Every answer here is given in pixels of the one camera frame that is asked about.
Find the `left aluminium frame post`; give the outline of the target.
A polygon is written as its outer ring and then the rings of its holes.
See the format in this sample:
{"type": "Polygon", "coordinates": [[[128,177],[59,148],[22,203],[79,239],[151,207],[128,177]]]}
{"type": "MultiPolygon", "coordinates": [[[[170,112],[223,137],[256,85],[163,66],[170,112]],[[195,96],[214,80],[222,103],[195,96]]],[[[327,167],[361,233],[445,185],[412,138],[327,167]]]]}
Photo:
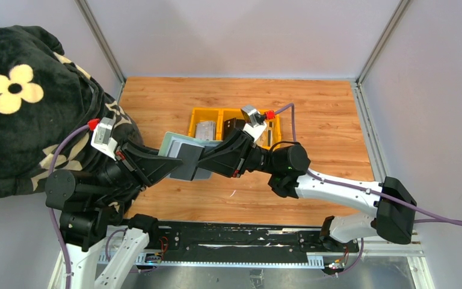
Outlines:
{"type": "Polygon", "coordinates": [[[104,57],[106,58],[111,70],[113,71],[116,78],[119,80],[122,87],[125,86],[126,77],[118,64],[118,61],[115,55],[112,52],[110,45],[108,44],[103,31],[101,30],[99,23],[89,5],[89,2],[86,0],[75,0],[75,4],[78,6],[82,17],[85,19],[93,37],[95,38],[97,44],[99,45],[100,49],[104,57]]]}

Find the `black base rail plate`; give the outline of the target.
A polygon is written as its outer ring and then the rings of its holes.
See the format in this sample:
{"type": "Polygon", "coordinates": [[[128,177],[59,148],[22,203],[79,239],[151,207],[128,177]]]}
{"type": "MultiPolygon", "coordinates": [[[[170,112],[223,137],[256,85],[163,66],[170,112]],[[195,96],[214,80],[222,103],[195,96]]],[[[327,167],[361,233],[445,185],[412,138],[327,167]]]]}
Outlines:
{"type": "Polygon", "coordinates": [[[307,264],[309,255],[344,256],[357,253],[355,241],[326,245],[319,227],[238,223],[160,221],[162,240],[147,248],[167,245],[165,262],[202,264],[307,264]]]}

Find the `dark grey credit card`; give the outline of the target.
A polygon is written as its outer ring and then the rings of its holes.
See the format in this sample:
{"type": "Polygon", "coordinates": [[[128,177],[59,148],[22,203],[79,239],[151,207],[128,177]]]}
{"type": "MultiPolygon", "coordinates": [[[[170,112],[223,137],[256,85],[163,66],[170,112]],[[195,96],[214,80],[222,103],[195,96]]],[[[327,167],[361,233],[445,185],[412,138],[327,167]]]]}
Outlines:
{"type": "Polygon", "coordinates": [[[182,160],[182,164],[170,173],[171,179],[192,181],[196,175],[199,159],[205,148],[193,144],[182,143],[176,154],[176,158],[182,160]]]}

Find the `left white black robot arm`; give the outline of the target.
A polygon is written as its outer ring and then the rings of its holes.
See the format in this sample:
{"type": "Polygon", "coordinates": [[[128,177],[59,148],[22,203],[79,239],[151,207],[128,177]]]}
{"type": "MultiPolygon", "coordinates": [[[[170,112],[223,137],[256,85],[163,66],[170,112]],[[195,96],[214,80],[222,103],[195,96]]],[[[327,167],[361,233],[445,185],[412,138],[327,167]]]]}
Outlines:
{"type": "Polygon", "coordinates": [[[137,214],[125,219],[138,194],[182,165],[179,158],[133,143],[113,149],[95,172],[60,169],[46,181],[46,205],[60,211],[58,237],[63,252],[66,288],[120,288],[140,252],[153,247],[161,262],[169,240],[155,217],[137,214]],[[110,226],[126,225],[123,240],[102,273],[101,250],[108,247],[110,226]]]}

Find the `silver cards in left bin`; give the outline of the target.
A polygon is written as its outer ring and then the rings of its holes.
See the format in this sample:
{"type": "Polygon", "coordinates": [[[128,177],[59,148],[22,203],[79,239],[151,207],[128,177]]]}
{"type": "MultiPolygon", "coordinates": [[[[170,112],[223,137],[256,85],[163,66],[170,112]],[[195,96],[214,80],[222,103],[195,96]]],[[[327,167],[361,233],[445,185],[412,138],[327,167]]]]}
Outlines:
{"type": "Polygon", "coordinates": [[[202,121],[196,124],[194,137],[199,140],[213,141],[216,140],[217,125],[212,120],[202,121]]]}

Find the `right aluminium frame post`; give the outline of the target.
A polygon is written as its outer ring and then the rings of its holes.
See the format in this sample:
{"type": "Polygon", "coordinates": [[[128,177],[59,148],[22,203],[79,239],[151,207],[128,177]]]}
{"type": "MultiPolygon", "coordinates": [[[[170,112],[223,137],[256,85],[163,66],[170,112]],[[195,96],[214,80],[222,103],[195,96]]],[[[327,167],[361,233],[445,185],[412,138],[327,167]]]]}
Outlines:
{"type": "Polygon", "coordinates": [[[378,41],[376,42],[373,50],[371,51],[368,59],[366,60],[365,65],[361,69],[358,77],[356,78],[356,84],[358,86],[362,85],[364,81],[367,79],[369,73],[371,72],[374,64],[380,57],[384,47],[387,45],[387,42],[391,38],[392,34],[394,33],[396,27],[400,23],[401,19],[405,15],[407,9],[411,5],[412,0],[400,0],[398,1],[398,5],[396,6],[393,14],[391,15],[388,23],[384,27],[378,41]]]}

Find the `black card holder in bin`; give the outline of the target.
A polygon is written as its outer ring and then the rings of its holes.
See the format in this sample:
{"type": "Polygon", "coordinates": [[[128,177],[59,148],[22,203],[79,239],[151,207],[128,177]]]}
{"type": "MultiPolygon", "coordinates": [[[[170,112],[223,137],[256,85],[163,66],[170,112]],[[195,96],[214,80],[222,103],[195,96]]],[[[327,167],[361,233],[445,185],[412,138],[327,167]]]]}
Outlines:
{"type": "Polygon", "coordinates": [[[222,126],[222,139],[224,140],[235,128],[243,129],[244,126],[245,126],[244,119],[238,119],[234,117],[234,118],[225,120],[222,126]]]}

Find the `aluminium frame post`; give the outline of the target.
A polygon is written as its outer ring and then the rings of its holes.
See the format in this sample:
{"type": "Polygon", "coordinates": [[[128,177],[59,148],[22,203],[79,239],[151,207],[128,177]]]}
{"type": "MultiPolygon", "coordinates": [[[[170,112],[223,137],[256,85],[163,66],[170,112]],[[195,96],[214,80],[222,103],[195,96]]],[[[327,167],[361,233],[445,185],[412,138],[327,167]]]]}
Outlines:
{"type": "Polygon", "coordinates": [[[126,77],[118,64],[118,61],[115,55],[112,52],[110,45],[108,44],[103,31],[101,30],[99,23],[89,5],[89,2],[86,0],[75,0],[75,4],[78,6],[82,17],[85,19],[93,37],[95,38],[97,44],[99,45],[100,49],[104,57],[106,58],[111,70],[113,71],[116,78],[119,80],[122,87],[125,86],[126,77]]]}
{"type": "Polygon", "coordinates": [[[371,51],[368,59],[366,60],[365,65],[361,69],[358,77],[356,78],[356,84],[358,86],[362,85],[364,81],[367,79],[369,73],[371,72],[374,64],[380,57],[384,47],[387,45],[387,42],[391,38],[392,34],[394,33],[396,27],[400,23],[401,19],[405,15],[407,9],[411,5],[412,0],[400,0],[398,1],[398,5],[396,6],[393,14],[391,15],[388,23],[384,27],[378,41],[376,42],[373,50],[371,51]]]}

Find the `black floral blanket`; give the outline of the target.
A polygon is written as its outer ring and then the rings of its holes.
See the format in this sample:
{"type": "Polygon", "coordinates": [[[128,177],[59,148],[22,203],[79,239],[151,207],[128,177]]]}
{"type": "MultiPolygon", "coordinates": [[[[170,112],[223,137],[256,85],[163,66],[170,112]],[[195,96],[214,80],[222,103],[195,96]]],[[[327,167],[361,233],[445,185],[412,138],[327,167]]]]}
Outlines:
{"type": "Polygon", "coordinates": [[[0,199],[44,192],[50,166],[92,172],[107,162],[89,132],[55,153],[70,133],[103,117],[115,120],[117,141],[142,143],[137,124],[53,34],[0,28],[0,199]]]}

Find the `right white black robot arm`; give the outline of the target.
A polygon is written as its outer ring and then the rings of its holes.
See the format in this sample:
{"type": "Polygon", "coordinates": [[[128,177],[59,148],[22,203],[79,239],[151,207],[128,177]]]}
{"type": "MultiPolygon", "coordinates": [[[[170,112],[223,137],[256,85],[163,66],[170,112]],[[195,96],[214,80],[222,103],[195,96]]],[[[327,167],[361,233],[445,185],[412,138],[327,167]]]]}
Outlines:
{"type": "Polygon", "coordinates": [[[358,211],[327,217],[319,235],[323,243],[374,236],[395,244],[411,243],[417,203],[400,180],[355,181],[314,171],[299,142],[280,141],[265,149],[247,132],[234,129],[219,145],[204,149],[197,166],[228,178],[267,173],[268,185],[280,197],[319,199],[358,211]]]}

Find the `green card holder wallet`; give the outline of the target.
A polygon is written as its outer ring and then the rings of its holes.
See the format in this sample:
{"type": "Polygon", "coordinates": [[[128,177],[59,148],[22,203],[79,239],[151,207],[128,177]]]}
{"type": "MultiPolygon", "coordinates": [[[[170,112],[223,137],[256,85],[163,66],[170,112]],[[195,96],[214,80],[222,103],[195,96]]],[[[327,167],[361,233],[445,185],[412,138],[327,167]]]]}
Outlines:
{"type": "Polygon", "coordinates": [[[179,158],[183,164],[174,169],[168,179],[181,181],[201,181],[212,176],[212,172],[197,167],[197,162],[205,150],[214,148],[221,140],[201,140],[187,135],[166,132],[159,149],[159,156],[179,158]]]}

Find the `left yellow bin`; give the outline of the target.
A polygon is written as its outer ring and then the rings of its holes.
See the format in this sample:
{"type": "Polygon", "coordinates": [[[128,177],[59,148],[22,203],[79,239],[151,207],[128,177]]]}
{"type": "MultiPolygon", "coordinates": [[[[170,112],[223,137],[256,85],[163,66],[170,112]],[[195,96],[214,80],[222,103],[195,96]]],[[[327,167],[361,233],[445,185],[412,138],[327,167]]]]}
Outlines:
{"type": "Polygon", "coordinates": [[[193,108],[188,135],[201,140],[222,140],[220,110],[193,108]]]}

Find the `middle yellow bin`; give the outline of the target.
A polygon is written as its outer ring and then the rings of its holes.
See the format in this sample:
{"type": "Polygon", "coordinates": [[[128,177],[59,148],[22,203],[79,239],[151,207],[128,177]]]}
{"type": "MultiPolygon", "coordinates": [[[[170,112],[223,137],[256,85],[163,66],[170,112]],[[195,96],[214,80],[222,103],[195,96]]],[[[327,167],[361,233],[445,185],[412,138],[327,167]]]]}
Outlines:
{"type": "Polygon", "coordinates": [[[217,136],[224,140],[234,128],[243,128],[245,125],[242,111],[238,108],[222,108],[217,120],[217,136]]]}

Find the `beige cards in right bin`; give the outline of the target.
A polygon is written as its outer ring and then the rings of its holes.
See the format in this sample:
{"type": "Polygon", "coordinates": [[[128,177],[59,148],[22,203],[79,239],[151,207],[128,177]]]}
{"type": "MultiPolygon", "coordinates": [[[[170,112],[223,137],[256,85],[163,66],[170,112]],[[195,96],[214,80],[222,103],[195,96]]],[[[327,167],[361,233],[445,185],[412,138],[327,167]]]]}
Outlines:
{"type": "Polygon", "coordinates": [[[256,144],[262,146],[263,148],[269,148],[274,142],[274,124],[268,122],[267,128],[258,138],[256,144]]]}

